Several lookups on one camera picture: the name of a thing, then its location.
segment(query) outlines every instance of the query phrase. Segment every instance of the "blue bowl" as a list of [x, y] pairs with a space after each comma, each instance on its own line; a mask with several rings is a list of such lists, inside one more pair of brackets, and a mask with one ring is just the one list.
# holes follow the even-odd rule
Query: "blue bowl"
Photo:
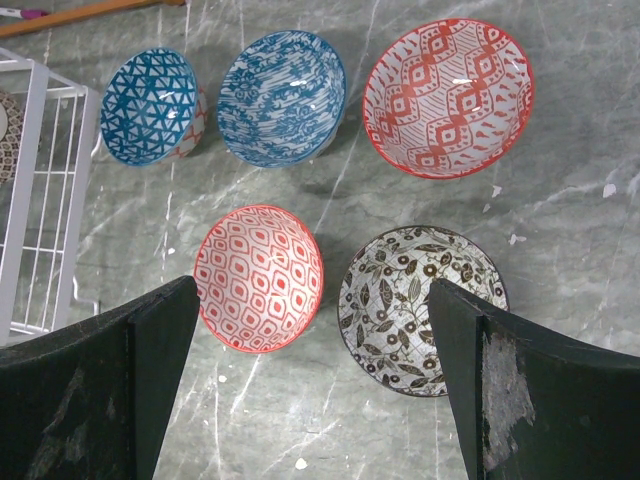
[[109, 152], [143, 166], [175, 154], [198, 102], [198, 82], [178, 52], [153, 48], [116, 72], [102, 99], [100, 128]]
[[218, 127], [229, 149], [258, 167], [318, 155], [344, 115], [347, 76], [336, 51], [308, 32], [276, 32], [233, 63], [218, 97]]

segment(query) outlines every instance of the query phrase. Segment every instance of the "patterned bowl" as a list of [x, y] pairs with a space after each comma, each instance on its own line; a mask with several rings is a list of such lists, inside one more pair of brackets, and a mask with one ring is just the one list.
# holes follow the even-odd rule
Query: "patterned bowl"
[[100, 128], [109, 152], [131, 166], [185, 157], [200, 141], [207, 100], [178, 52], [152, 48], [116, 72], [102, 99]]
[[16, 174], [23, 113], [13, 96], [0, 90], [0, 184]]
[[438, 227], [379, 235], [355, 256], [340, 289], [340, 333], [351, 355], [385, 387], [416, 397], [447, 393], [429, 324], [434, 278], [509, 309], [491, 259], [463, 236]]
[[429, 23], [382, 55], [363, 99], [369, 139], [412, 175], [447, 179], [488, 167], [514, 144], [533, 108], [522, 48], [493, 25]]
[[320, 306], [324, 266], [300, 220], [278, 207], [252, 205], [211, 229], [194, 277], [209, 330], [237, 350], [265, 353], [307, 328]]
[[308, 32], [276, 32], [251, 44], [225, 76], [218, 126], [229, 149], [257, 167], [319, 155], [344, 115], [347, 77], [336, 51]]

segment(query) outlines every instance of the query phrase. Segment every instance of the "wooden handle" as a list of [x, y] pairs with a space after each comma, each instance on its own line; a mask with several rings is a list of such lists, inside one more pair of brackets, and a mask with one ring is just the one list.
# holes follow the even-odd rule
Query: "wooden handle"
[[0, 38], [22, 35], [25, 33], [37, 32], [45, 28], [66, 25], [71, 22], [85, 20], [97, 15], [117, 12], [129, 8], [145, 7], [154, 3], [168, 3], [170, 5], [182, 5], [184, 0], [106, 0], [93, 5], [67, 10], [65, 12], [52, 13], [46, 17], [35, 18], [33, 20], [23, 20], [12, 25], [0, 27]]

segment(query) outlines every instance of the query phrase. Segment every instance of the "marble countertop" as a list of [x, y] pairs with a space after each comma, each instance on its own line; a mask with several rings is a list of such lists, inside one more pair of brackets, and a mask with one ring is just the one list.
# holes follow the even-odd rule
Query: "marble countertop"
[[[29, 7], [85, 3], [30, 0]], [[528, 128], [495, 165], [430, 181], [376, 153], [363, 130], [361, 96], [386, 47], [446, 17], [510, 32], [533, 63], [536, 103]], [[194, 0], [3, 39], [2, 46], [100, 91], [134, 53], [172, 47], [186, 53], [215, 105], [243, 47], [288, 28], [323, 36], [346, 64], [349, 106], [328, 152], [290, 169], [256, 169], [227, 150], [214, 116], [196, 152], [178, 163], [131, 169], [103, 148], [82, 220], [81, 294], [118, 306], [191, 273], [207, 231], [233, 208], [288, 209], [316, 234], [324, 255], [320, 312], [292, 345], [260, 356], [224, 348], [199, 322], [156, 478], [464, 479], [448, 399], [388, 391], [348, 354], [336, 318], [342, 275], [378, 233], [446, 227], [494, 260], [514, 313], [640, 355], [640, 3]], [[73, 314], [91, 312], [74, 305]]]

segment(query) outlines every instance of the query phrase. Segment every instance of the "dish rack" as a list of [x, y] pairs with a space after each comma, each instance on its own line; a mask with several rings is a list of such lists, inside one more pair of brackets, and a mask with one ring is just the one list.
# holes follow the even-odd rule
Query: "dish rack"
[[67, 324], [100, 97], [0, 48], [0, 88], [23, 106], [15, 178], [0, 184], [0, 346]]

